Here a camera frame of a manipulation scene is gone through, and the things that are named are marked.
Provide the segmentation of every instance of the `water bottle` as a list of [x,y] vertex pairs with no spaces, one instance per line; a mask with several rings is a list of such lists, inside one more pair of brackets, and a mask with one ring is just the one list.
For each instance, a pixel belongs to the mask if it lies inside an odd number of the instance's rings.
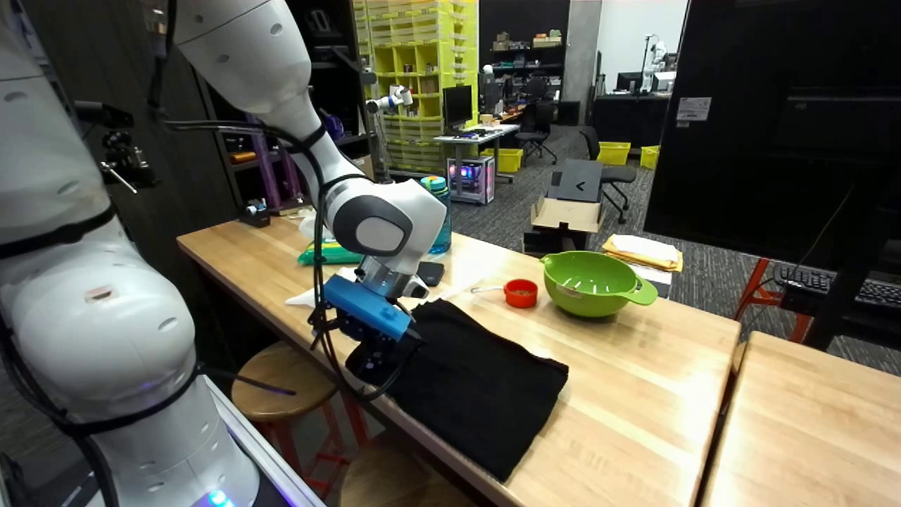
[[419,182],[447,208],[444,224],[441,225],[441,231],[435,238],[432,249],[429,250],[429,254],[443,254],[451,248],[451,190],[448,189],[447,180],[441,176],[426,176]]

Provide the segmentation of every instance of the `folded black shirt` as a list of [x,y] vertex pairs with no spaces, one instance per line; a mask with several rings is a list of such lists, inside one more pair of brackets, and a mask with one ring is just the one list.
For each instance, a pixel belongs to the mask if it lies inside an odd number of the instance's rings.
[[[435,435],[506,481],[551,415],[569,368],[529,354],[447,301],[425,303],[413,316],[425,344],[388,395]],[[362,373],[368,355],[359,346],[348,357],[348,369]],[[376,385],[385,378],[358,376]]]

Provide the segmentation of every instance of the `green bowl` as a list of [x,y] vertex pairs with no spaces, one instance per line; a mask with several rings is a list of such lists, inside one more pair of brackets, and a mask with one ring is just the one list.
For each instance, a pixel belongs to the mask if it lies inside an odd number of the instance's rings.
[[628,264],[598,252],[545,255],[544,287],[551,300],[580,317],[606,317],[629,301],[650,305],[657,288]]

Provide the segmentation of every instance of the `blue light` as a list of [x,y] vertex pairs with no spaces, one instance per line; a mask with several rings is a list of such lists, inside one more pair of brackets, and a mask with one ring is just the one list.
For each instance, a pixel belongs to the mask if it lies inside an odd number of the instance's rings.
[[216,507],[226,507],[228,505],[233,507],[232,501],[225,496],[225,492],[221,489],[210,492],[210,503]]

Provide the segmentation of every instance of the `keyboard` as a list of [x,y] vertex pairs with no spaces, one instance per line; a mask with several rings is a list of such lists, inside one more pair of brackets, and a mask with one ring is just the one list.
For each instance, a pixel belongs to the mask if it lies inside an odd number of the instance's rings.
[[[832,286],[834,272],[815,270],[805,266],[780,265],[775,282],[798,290],[825,295]],[[866,280],[855,300],[864,305],[901,310],[901,285],[884,281]]]

